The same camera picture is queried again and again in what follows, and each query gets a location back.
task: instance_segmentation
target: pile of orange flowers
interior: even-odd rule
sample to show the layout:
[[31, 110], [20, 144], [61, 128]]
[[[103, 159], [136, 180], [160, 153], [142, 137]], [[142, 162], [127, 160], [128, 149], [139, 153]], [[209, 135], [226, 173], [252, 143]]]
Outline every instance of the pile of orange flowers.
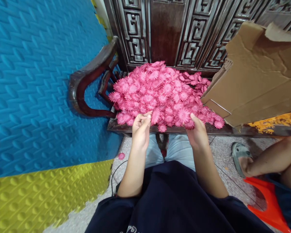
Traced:
[[274, 128], [275, 125], [291, 126], [291, 113], [286, 113], [286, 114], [268, 118], [265, 120], [248, 123], [248, 125], [252, 127], [256, 127], [259, 133], [265, 132], [265, 133], [272, 134], [274, 132], [272, 128]]

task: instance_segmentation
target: wooden chair armrest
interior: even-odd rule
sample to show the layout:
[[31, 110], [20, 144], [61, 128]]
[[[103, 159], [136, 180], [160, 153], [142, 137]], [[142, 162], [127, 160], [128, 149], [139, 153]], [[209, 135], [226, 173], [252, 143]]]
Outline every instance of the wooden chair armrest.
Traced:
[[69, 82], [69, 101], [72, 107], [80, 114], [91, 117], [110, 117], [115, 118], [116, 112], [108, 110], [92, 109], [90, 108], [84, 99], [84, 93], [86, 88], [101, 74], [105, 72], [102, 78], [102, 84], [98, 91], [99, 95], [104, 98], [111, 106], [113, 103], [106, 95], [107, 84], [109, 78], [116, 82], [116, 77], [113, 74], [113, 69], [118, 63], [118, 57], [114, 60], [118, 43], [118, 37], [114, 36], [112, 41], [104, 46], [99, 54], [86, 66], [70, 75]]

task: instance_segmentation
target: bare leg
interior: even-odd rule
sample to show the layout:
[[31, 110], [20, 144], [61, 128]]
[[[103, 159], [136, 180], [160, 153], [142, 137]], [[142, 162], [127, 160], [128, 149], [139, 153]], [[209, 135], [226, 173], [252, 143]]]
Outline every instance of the bare leg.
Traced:
[[281, 172], [281, 183], [291, 188], [291, 137], [270, 146], [255, 161], [240, 157], [239, 163], [247, 177]]

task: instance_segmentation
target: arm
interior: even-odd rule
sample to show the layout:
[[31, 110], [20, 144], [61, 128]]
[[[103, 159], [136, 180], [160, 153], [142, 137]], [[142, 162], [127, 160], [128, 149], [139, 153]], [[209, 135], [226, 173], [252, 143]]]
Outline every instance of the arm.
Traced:
[[194, 114], [191, 114], [191, 118], [195, 128], [187, 130], [187, 134], [193, 149], [197, 179], [205, 192], [217, 198], [225, 198], [229, 193], [214, 164], [205, 125]]
[[134, 121], [132, 147], [123, 179], [117, 191], [119, 197], [135, 197], [141, 193], [146, 164], [146, 149], [149, 145], [151, 113], [139, 114]]

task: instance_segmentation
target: light blue jeans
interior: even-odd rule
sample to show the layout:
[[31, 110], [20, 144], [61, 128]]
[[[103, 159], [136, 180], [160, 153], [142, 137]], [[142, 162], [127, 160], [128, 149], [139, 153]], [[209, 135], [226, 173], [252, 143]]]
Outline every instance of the light blue jeans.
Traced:
[[[193, 150], [187, 135], [169, 135], [169, 143], [165, 161], [176, 160], [195, 171]], [[146, 151], [145, 167], [164, 163], [164, 158], [156, 141], [155, 134], [150, 134], [150, 142]]]

